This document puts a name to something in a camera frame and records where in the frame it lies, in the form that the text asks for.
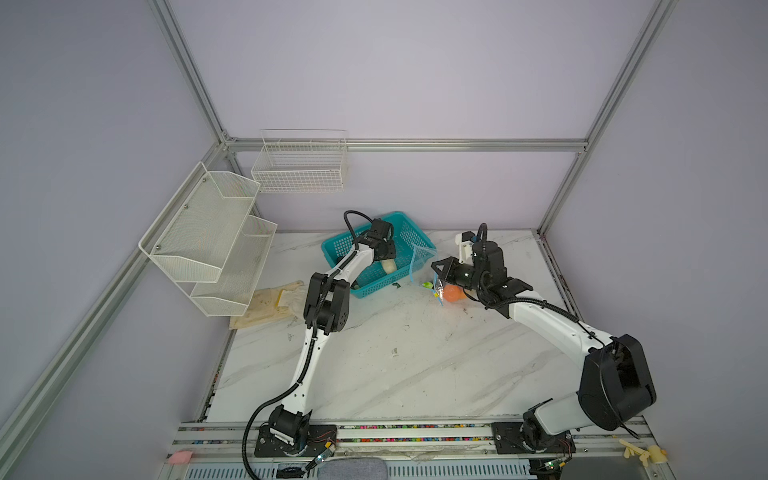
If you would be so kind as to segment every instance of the black mounting plate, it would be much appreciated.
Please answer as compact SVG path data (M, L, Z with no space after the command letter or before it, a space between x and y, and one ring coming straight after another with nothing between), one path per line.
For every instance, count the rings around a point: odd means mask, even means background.
M491 424L493 442L496 444L496 453L499 455L531 453L530 450L522 445L523 440L522 434L520 433L520 427L522 427L522 425L522 422L497 422ZM556 435L555 438L568 442L571 446L571 452L575 452L576 445L574 445L570 432L562 432L561 434ZM564 446L562 443L555 442L553 446L547 447L542 453L556 453L562 455L563 448Z
M336 425L310 425L308 438L306 449L301 456L316 457L325 451L326 442L336 443ZM286 450L290 451L291 448L290 445L276 439L270 433L269 424L265 424L259 427L259 438L256 440L253 456L257 458L287 457Z

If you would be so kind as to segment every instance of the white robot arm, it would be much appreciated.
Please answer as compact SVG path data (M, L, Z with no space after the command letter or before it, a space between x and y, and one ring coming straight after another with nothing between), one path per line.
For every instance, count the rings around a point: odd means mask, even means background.
M615 430L653 404L656 392L640 343L589 326L548 303L527 283L507 276L502 249L487 235L485 223L477 234L457 235L458 258L432 263L439 281L473 290L473 300L528 326L581 370L578 392L547 400L523 415L520 443L538 452L566 430L587 425Z
M345 221L353 232L346 219L349 213L362 214L345 212ZM303 312L307 331L291 387L253 413L245 435L261 409L282 401L270 415L270 434L294 453L307 445L310 383L330 333L346 324L349 289L369 265L396 256L392 224L379 218L366 219L371 227L360 235L353 234L353 248L338 264L312 276ZM487 240L487 231L483 223L477 234L464 232L457 236L459 258L432 263L439 281L471 290L470 298L533 329L581 370L578 392L546 400L523 415L519 443L532 452L541 452L562 432L587 425L614 430L653 404L656 392L640 343L629 335L617 338L592 328L567 310L548 303L527 283L507 276L502 249ZM245 445L243 440L244 464Z
M355 235L347 220L350 213L365 217L371 222L371 227ZM292 452L301 452L306 446L312 414L307 407L310 385L330 333L339 332L346 324L349 316L349 289L373 262L391 260L396 256L391 223L380 218L371 219L354 210L346 211L344 220L353 234L353 247L331 270L315 273L310 279L304 305L307 330L299 364L293 373L290 391L276 400L283 401L270 415L270 434L290 445Z

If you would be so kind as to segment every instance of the white marble surface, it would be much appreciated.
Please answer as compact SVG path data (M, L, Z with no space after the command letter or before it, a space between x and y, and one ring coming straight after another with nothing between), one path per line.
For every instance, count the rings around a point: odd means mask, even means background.
M457 254L457 232L426 233L441 258ZM308 283L327 271L320 244L332 235L278 233L259 288ZM502 246L510 276L563 305L529 230L491 231L488 239ZM399 283L352 297L346 327L332 334L312 384L314 420L509 415L578 388L576 366L528 327L470 300L440 306L408 277ZM304 329L295 319L239 330L208 421L245 421L287 388Z

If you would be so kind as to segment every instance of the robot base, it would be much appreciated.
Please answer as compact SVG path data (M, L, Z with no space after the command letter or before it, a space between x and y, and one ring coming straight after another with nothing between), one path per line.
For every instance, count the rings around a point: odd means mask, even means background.
M563 449L568 449L560 440L567 442L572 452L576 449L570 432L562 432L531 447L526 442L526 435L523 433L523 422L492 423L491 431L493 432L493 441L496 444L496 453L499 455L515 453L555 453L560 455L563 453Z
M257 458L274 457L315 457L326 449L326 442L336 443L336 425L310 425L310 433L303 452L291 452L293 447L275 438L270 433L269 424L259 427L259 438L253 456Z

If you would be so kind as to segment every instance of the electrical wire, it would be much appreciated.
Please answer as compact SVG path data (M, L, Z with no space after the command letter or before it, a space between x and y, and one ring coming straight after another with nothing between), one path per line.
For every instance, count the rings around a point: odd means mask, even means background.
M335 276L340 270L336 269L335 272L333 272L333 275ZM326 281L326 286L323 288L323 294L320 296L320 301L317 303L317 306L315 307L315 313L312 318L312 339L310 340L310 347L307 350L306 354L306 360L304 361L304 368L301 371L301 374L299 375L299 378L296 379L296 382L291 385L288 390L285 392L279 394L275 398L271 400L267 400L266 402L259 405L259 407L253 411L253 414L250 416L250 419L248 419L248 423L245 425L245 432L243 432L243 444L242 449L240 450L240 454L243 457L243 467L245 468L246 473L249 477L252 478L252 480L261 480L257 475L256 472L253 471L253 469L250 467L250 463L248 462L248 447L247 447L247 441L248 441L248 432L250 432L251 427L253 426L253 422L256 420L256 417L259 415L259 413L264 410L265 407L272 405L273 403L277 403L280 400L286 398L288 395L293 393L296 389L301 386L301 382L304 381L304 377L306 376L306 372L310 367L310 362L312 360L312 353L315 349L315 341L317 340L317 317L320 312L320 308L323 305L323 302L325 302L326 298L328 297L328 292L330 291L331 283L333 283L332 277L329 276L329 279Z
M371 217L368 215L365 215L363 212L359 212L357 210L347 210L344 212L344 223L346 223L346 227L349 228L349 234L352 235L352 243L355 244L355 250L360 250L360 245L357 242L357 234L355 233L355 229L352 228L352 224L349 222L349 218L346 217L349 214L360 215L361 217L368 220L371 224L373 224L373 220L371 220Z
M357 210L348 210L344 212L344 222L346 223L346 226L349 228L349 232L352 234L352 239L353 239L353 242L355 243L355 250L359 250L359 246L357 243L357 236L355 235L355 230L352 228L352 225L349 224L349 219L347 218L347 214L360 215L361 217L364 217L366 220L368 220L371 223L373 223L373 220L371 220L371 218L368 215L360 213ZM253 469L250 467L250 463L248 462L248 448L247 448L248 432L250 432L251 427L253 427L253 422L256 420L256 417L259 415L259 413L262 410L264 410L264 408L286 398L288 395L293 393L297 388L299 388L299 386L301 386L301 382L303 382L304 377L306 376L306 372L310 367L310 362L312 360L312 353L314 351L315 341L317 340L317 317L320 314L320 310L322 309L323 302L325 302L326 298L328 297L328 292L331 290L331 286L333 285L333 277L338 275L339 272L341 272L344 269L344 267L350 261L352 261L352 259L355 257L356 254L357 252L353 252L352 255L350 255L349 258L347 258L344 263L339 265L333 272L331 272L331 274L328 275L328 279L326 280L326 285L323 288L323 292L320 295L320 300L315 307L315 313L312 317L312 339L310 340L310 347L307 350L306 360L304 361L304 368L302 369L301 374L299 375L299 378L296 379L296 382L293 385L291 385L291 387L289 387L288 390L279 394L275 398L271 400L267 400L266 402L259 405L259 407L253 411L253 414L250 416L250 419L248 419L248 423L245 425L245 432L243 432L242 449L240 453L242 454L242 457L243 457L243 467L245 468L245 471L248 474L248 476L252 478L252 480L261 480L261 479L256 475L256 472L253 471Z
M560 443L563 444L563 455L565 455L565 448L568 447L568 459L574 458L573 453L571 453L571 444L568 442L568 440L558 439L560 440Z
M488 305L489 303L493 304L499 301L498 295L493 293L488 288L488 285L485 283L485 277L490 274L491 273L488 272L487 270L483 271L483 273L480 274L480 288L477 290L477 294L478 294L478 300L484 306Z
M465 295L467 296L467 298L469 298L471 301L473 301L473 302L478 302L478 303L482 303L480 300L477 300L477 299L476 299L476 298L474 298L472 295L470 295L470 294L469 294L469 292L467 291L467 289L466 289L466 288L463 288L463 287L462 287L462 290L464 290L464 294L465 294Z
M253 469L250 467L250 463L248 462L248 446L247 446L248 432L250 431L250 428L253 426L253 421L256 420L256 417L265 407L270 406L273 403L279 402L280 400L286 398L288 395L293 393L294 390L299 388L299 386L301 385L301 382L304 380L304 377L306 376L306 371L310 368L310 361L312 360L312 351L314 350L314 347L315 347L315 338L313 336L313 338L310 340L310 349L306 355L304 368L302 369L301 374L299 375L299 378L296 380L296 382L285 392L259 405L259 408L253 411L253 414L248 419L248 423L245 425L245 432L243 433L243 444L242 444L242 449L240 450L240 453L242 454L242 457L243 457L243 467L245 467L246 473L253 480L261 480L256 475L256 472L254 472Z
M509 305L511 303L532 303L533 305L538 305L538 306L540 306L542 308L545 308L545 309L548 309L548 310L552 310L555 313L559 313L560 315L562 315L565 318L569 319L573 323L576 323L577 325L579 325L581 327L581 329L584 330L584 332L589 336L589 338L597 340L603 346L603 348L605 347L605 343L602 340L598 339L597 336L594 334L594 332L590 332L589 330L587 330L587 327L584 326L584 324L581 322L581 320L576 315L574 315L573 313L567 311L566 309L560 308L557 305L552 305L547 300L540 300L538 298L528 298L528 297L525 297L525 296L515 296L515 297L512 297L512 298L507 298L506 300L502 300L501 302L492 303L490 305L485 305L485 309L486 310L488 310L488 309L494 309L495 310L495 309L499 308L500 306Z
M595 364L597 366L597 368L598 368L598 371L600 371L600 365L603 364L603 357L605 356L605 350L606 350L605 348L600 350L600 364L599 365ZM633 437L635 437L635 439L640 440L640 436L634 430L630 429L629 427L627 427L626 424L624 424L624 420L621 419L621 417L619 416L618 412L614 408L614 404L611 402L611 399L608 398L608 392L605 389L605 382L603 380L602 374L600 374L600 388L603 389L603 397L605 397L605 399L607 400L608 406L611 408L611 413L613 413L614 416L616 417L616 420L619 422L619 426L622 429L626 430L628 434L630 434Z
M324 439L328 435L332 435L336 433L336 430L329 430L328 432L323 433L322 435L318 435L317 437L313 437L310 439L311 442L319 442L320 440Z
M551 473L552 472L549 471L549 470L541 470L541 469L538 469L538 468L529 468L528 469L528 474L529 475L549 475Z
M485 222L480 223L480 227L478 227L478 232L475 235L475 241L480 242L480 247L482 248L482 255L481 258L485 261L485 251L487 250L487 244L488 244L488 224ZM475 290L478 290L480 287L480 283L482 281L483 274L480 275L480 277L477 280L477 283L473 285Z

